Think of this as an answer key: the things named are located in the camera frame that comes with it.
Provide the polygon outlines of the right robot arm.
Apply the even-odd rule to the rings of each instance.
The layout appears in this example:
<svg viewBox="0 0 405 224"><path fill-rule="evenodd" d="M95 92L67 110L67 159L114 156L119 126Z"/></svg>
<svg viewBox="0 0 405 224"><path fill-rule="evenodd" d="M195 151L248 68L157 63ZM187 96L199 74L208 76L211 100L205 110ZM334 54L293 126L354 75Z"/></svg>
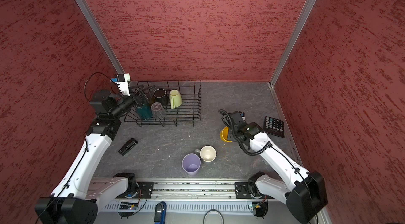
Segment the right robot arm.
<svg viewBox="0 0 405 224"><path fill-rule="evenodd" d="M238 111L218 111L223 123L237 143L249 156L260 156L280 176L275 180L264 173L251 177L253 191L284 203L292 216L302 224L318 218L328 204L325 179L317 172L309 172L299 165L271 139L257 123L247 123Z"/></svg>

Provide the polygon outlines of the teal mug white inside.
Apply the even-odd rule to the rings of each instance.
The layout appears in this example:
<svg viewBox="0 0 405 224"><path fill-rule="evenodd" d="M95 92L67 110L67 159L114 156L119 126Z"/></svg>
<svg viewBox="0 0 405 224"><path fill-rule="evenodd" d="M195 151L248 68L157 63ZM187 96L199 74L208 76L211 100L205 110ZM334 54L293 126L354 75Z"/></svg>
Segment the teal mug white inside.
<svg viewBox="0 0 405 224"><path fill-rule="evenodd" d="M153 112L147 104L136 106L136 112L141 120L149 120L153 117Z"/></svg>

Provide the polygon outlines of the black mug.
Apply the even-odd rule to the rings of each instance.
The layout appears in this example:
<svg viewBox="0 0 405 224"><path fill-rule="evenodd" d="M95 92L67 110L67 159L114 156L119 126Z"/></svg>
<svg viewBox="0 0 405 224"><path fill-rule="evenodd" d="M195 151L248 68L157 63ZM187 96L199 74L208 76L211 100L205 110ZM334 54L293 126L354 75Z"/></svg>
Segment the black mug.
<svg viewBox="0 0 405 224"><path fill-rule="evenodd" d="M169 95L164 88L158 88L153 92L153 96L156 102L160 103L163 107L167 106L169 103Z"/></svg>

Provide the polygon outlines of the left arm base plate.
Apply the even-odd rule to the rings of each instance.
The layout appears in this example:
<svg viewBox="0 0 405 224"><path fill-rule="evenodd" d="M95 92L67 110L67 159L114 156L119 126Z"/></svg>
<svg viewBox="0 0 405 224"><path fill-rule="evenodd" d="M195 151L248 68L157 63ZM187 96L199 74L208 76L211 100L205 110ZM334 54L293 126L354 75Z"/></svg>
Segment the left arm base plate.
<svg viewBox="0 0 405 224"><path fill-rule="evenodd" d="M128 186L128 189L123 193L123 196L128 199L132 198L151 198L155 183L154 182L135 182Z"/></svg>

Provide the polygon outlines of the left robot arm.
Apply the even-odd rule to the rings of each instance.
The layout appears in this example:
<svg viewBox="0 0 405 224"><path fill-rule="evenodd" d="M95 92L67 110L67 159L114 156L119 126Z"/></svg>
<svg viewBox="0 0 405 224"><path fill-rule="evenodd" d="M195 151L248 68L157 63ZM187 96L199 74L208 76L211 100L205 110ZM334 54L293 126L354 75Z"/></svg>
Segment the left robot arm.
<svg viewBox="0 0 405 224"><path fill-rule="evenodd" d="M44 224L92 224L100 209L117 196L142 197L133 173L118 173L93 193L88 189L102 156L115 139L121 116L133 107L147 104L143 86L123 87L121 100L108 90L97 91L91 100L96 118L85 135L75 161L49 197L40 198L35 205L37 221Z"/></svg>

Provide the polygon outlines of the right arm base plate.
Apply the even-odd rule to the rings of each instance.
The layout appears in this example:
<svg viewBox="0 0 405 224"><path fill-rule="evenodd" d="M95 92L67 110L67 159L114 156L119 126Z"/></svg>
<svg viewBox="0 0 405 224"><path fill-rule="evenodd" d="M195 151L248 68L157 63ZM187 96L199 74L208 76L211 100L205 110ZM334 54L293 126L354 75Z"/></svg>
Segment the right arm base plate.
<svg viewBox="0 0 405 224"><path fill-rule="evenodd" d="M235 196L237 199L265 199L253 182L235 182Z"/></svg>

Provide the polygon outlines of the clear plastic cup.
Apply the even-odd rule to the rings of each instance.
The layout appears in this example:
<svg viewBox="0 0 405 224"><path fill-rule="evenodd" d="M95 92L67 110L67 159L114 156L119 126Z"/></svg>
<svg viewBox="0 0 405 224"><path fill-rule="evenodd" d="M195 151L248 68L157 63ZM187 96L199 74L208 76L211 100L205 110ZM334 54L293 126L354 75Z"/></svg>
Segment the clear plastic cup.
<svg viewBox="0 0 405 224"><path fill-rule="evenodd" d="M153 113L153 117L156 120L163 121L166 117L166 111L163 105L160 102L155 102L151 105L151 111Z"/></svg>

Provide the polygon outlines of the yellow mug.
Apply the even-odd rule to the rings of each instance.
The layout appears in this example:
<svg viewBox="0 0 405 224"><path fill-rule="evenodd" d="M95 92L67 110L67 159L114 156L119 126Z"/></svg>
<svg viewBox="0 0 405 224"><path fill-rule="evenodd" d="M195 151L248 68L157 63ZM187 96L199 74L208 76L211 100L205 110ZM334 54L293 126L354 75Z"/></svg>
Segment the yellow mug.
<svg viewBox="0 0 405 224"><path fill-rule="evenodd" d="M231 143L232 141L230 141L230 140L228 139L228 134L229 134L229 127L224 127L224 128L221 130L221 132L220 132L220 139L221 139L223 142Z"/></svg>

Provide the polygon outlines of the light green mug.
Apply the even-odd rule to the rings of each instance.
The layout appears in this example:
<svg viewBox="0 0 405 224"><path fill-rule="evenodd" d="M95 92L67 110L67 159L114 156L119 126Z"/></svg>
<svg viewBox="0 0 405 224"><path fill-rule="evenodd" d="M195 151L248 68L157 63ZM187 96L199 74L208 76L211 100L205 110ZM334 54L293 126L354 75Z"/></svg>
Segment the light green mug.
<svg viewBox="0 0 405 224"><path fill-rule="evenodd" d="M172 90L169 94L170 107L172 110L182 105L182 97L178 90Z"/></svg>

